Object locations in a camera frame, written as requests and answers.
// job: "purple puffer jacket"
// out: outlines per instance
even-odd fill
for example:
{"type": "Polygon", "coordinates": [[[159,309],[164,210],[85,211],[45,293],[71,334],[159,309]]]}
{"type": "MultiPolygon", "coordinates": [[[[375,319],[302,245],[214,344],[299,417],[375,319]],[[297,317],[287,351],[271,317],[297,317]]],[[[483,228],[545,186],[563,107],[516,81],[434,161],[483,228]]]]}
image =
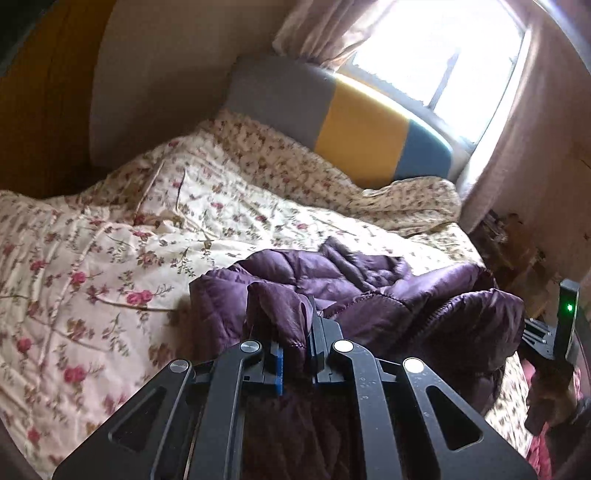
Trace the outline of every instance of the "purple puffer jacket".
{"type": "Polygon", "coordinates": [[[349,478],[346,401],[302,380],[307,295],[345,338],[377,358],[423,359],[480,412],[492,406],[524,328],[522,301],[479,265],[414,276],[400,257],[352,253],[334,238],[319,252],[257,252],[202,275],[190,292],[198,361],[248,338],[254,323],[263,334],[272,326],[284,347],[284,395],[249,402],[244,479],[349,478]]]}

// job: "metal bolt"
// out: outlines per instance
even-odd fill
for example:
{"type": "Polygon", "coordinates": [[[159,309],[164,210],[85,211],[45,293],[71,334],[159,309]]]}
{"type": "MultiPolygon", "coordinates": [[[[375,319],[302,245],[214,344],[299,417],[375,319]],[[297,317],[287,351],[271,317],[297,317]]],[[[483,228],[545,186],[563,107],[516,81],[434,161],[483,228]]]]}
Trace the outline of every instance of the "metal bolt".
{"type": "Polygon", "coordinates": [[[418,358],[407,358],[402,364],[412,374],[419,374],[425,369],[425,364],[418,358]]]}
{"type": "Polygon", "coordinates": [[[349,342],[348,340],[337,340],[333,347],[337,352],[347,353],[353,349],[353,343],[349,342]]]}
{"type": "Polygon", "coordinates": [[[259,342],[256,342],[254,340],[247,340],[246,342],[242,342],[242,344],[240,345],[240,350],[242,350],[245,353],[254,353],[260,347],[261,346],[259,342]]]}
{"type": "Polygon", "coordinates": [[[189,368],[189,362],[186,360],[175,360],[170,364],[170,369],[176,374],[181,374],[186,372],[189,368]]]}

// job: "wooden furniture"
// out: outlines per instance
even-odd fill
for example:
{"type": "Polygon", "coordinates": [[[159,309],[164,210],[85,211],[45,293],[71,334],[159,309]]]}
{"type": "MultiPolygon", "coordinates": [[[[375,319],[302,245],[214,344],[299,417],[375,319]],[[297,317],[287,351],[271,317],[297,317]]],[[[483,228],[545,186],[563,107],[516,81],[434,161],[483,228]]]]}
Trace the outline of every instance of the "wooden furniture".
{"type": "Polygon", "coordinates": [[[470,240],[502,290],[522,298],[527,315],[537,318],[546,308],[546,289],[554,273],[516,214],[499,218],[490,212],[470,240]]]}

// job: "window pane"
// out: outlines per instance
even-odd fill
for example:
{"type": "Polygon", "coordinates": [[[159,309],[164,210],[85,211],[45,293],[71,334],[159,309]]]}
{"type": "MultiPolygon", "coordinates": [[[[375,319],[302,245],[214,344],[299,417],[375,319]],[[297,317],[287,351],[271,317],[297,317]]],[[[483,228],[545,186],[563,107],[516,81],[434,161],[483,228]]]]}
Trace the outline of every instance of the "window pane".
{"type": "Polygon", "coordinates": [[[459,51],[434,112],[477,142],[501,100],[521,38],[498,0],[398,0],[353,63],[427,105],[459,51]]]}
{"type": "Polygon", "coordinates": [[[457,47],[450,35],[456,19],[446,0],[399,1],[374,35],[358,50],[353,63],[394,85],[410,98],[428,104],[447,61],[457,47]]]}
{"type": "Polygon", "coordinates": [[[488,126],[505,91],[512,63],[462,52],[434,109],[457,134],[473,143],[488,126]]]}

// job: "floral bedsheet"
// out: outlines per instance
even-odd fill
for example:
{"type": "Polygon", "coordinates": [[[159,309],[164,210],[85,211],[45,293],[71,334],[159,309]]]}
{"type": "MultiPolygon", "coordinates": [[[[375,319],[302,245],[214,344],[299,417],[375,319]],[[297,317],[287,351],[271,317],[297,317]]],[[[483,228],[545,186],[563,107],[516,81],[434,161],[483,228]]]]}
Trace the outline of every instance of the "floral bedsheet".
{"type": "MultiPolygon", "coordinates": [[[[331,235],[416,274],[480,261],[448,181],[361,190],[269,127],[222,111],[71,197],[0,192],[0,416],[37,472],[175,357],[192,358],[189,282],[263,248],[331,235]]],[[[527,385],[508,360],[487,420],[523,455],[527,385]]]]}

